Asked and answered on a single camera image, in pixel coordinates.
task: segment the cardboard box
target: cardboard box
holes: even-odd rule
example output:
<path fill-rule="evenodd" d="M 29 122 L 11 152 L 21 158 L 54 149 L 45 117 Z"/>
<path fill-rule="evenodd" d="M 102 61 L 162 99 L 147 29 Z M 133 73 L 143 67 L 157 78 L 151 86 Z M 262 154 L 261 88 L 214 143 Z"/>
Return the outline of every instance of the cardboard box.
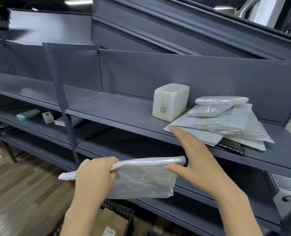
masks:
<path fill-rule="evenodd" d="M 91 236 L 123 236 L 128 220 L 105 208 L 98 213 Z"/>

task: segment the wooden floor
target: wooden floor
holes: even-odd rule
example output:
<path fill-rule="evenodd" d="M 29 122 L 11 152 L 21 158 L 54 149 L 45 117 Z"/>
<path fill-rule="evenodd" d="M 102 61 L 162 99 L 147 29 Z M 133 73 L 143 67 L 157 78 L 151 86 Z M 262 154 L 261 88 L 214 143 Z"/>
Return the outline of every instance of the wooden floor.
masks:
<path fill-rule="evenodd" d="M 68 209 L 74 182 L 59 181 L 61 169 L 27 153 L 16 164 L 3 147 L 0 154 L 0 236 L 46 236 Z M 133 236 L 145 236 L 148 230 L 166 236 L 196 235 L 134 204 L 122 203 L 134 209 Z"/>

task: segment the shelf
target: shelf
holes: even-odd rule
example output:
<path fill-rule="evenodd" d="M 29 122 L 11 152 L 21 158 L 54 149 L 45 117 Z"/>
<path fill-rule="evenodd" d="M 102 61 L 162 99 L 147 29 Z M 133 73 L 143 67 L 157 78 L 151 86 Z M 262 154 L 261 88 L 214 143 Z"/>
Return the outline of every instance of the shelf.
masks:
<path fill-rule="evenodd" d="M 151 100 L 92 91 L 90 98 L 70 105 L 66 113 L 180 145 L 171 133 L 163 130 L 168 122 L 152 116 Z M 291 134 L 280 125 L 263 123 L 263 126 L 275 141 L 265 143 L 264 152 L 246 147 L 246 155 L 239 156 L 217 147 L 209 150 L 214 156 L 291 178 Z"/>
<path fill-rule="evenodd" d="M 0 139 L 66 171 L 77 169 L 71 150 L 27 132 L 15 129 L 4 133 Z"/>
<path fill-rule="evenodd" d="M 184 155 L 182 147 L 158 141 L 139 134 L 112 128 L 90 141 L 79 142 L 76 151 L 89 158 L 116 156 L 119 160 L 145 157 L 171 157 Z M 245 191 L 258 223 L 279 232 L 281 217 L 265 183 L 262 170 L 218 159 L 227 174 Z M 215 201 L 181 177 L 174 191 L 213 207 Z"/>
<path fill-rule="evenodd" d="M 224 236 L 217 209 L 175 193 L 167 199 L 129 200 L 201 236 Z"/>
<path fill-rule="evenodd" d="M 64 85 L 64 90 L 69 104 L 77 103 L 91 93 L 91 90 L 69 85 Z M 0 94 L 61 111 L 54 84 L 49 81 L 0 72 Z"/>
<path fill-rule="evenodd" d="M 65 127 L 55 125 L 54 123 L 46 124 L 42 115 L 26 121 L 19 120 L 16 117 L 19 113 L 33 109 L 38 109 L 42 112 L 50 111 L 55 119 L 61 117 L 60 112 L 0 95 L 0 122 L 71 149 Z M 99 129 L 101 126 L 102 124 L 100 123 L 84 120 L 74 128 L 74 131 L 77 138 L 86 139 L 92 136 L 96 132 L 96 129 Z"/>

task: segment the gray metal shelving unit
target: gray metal shelving unit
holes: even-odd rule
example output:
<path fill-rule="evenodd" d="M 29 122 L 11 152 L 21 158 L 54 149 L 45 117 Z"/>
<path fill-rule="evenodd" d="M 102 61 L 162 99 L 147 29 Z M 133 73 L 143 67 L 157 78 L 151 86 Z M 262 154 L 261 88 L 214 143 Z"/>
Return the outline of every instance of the gray metal shelving unit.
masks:
<path fill-rule="evenodd" d="M 0 132 L 2 141 L 67 171 L 76 170 L 85 158 L 183 155 L 179 141 L 163 130 L 168 123 L 152 117 L 156 88 L 171 82 L 190 86 L 187 109 L 194 106 L 198 96 L 247 96 L 275 144 L 267 143 L 265 152 L 246 147 L 245 156 L 217 147 L 209 149 L 248 195 L 258 223 L 281 233 L 284 222 L 262 170 L 291 177 L 291 134 L 284 128 L 291 118 L 291 40 L 255 25 L 248 28 L 240 21 L 229 21 L 226 16 L 208 15 L 206 10 L 197 12 L 196 7 L 175 0 L 95 1 L 99 4 L 94 10 L 93 40 L 98 37 L 96 43 L 100 45 L 104 45 L 102 41 L 112 45 L 122 41 L 124 51 L 103 50 L 98 45 L 33 46 L 0 40 L 0 122 L 15 128 Z M 179 13 L 170 17 L 176 9 Z M 146 19 L 140 28 L 160 17 L 161 24 L 178 26 L 175 30 L 186 30 L 188 36 L 195 32 L 192 40 L 199 44 L 186 44 L 200 48 L 202 40 L 208 40 L 214 57 L 201 56 L 206 53 L 168 41 L 165 36 L 153 38 L 150 33 L 129 32 L 127 26 L 119 29 L 118 23 L 109 25 L 111 21 L 123 22 L 111 17 L 121 11 L 123 18 L 124 10 L 126 17 L 134 13 L 136 18 Z M 205 26 L 197 26 L 199 21 Z M 218 32 L 214 32 L 216 23 Z M 234 29 L 234 38 L 225 34 L 226 28 Z M 99 36 L 94 30 L 100 30 Z M 114 43 L 104 39 L 107 32 L 116 33 Z M 251 48 L 250 43 L 258 46 Z M 126 47 L 142 52 L 127 51 Z M 28 121 L 15 116 L 35 108 L 63 116 L 66 127 L 46 125 L 41 116 Z M 71 115 L 86 121 L 73 128 Z M 214 199 L 180 177 L 174 190 L 175 195 L 168 199 L 131 202 L 200 235 L 224 235 Z"/>

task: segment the stack of packages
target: stack of packages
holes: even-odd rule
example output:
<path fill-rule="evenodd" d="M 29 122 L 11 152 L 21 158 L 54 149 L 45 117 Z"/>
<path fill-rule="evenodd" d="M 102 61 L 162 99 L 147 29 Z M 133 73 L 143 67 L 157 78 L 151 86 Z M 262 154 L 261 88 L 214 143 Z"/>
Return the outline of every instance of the stack of packages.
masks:
<path fill-rule="evenodd" d="M 258 122 L 248 98 L 237 96 L 205 96 L 167 127 L 174 125 L 195 135 L 205 144 L 215 146 L 223 137 L 265 151 L 264 141 L 274 143 Z"/>

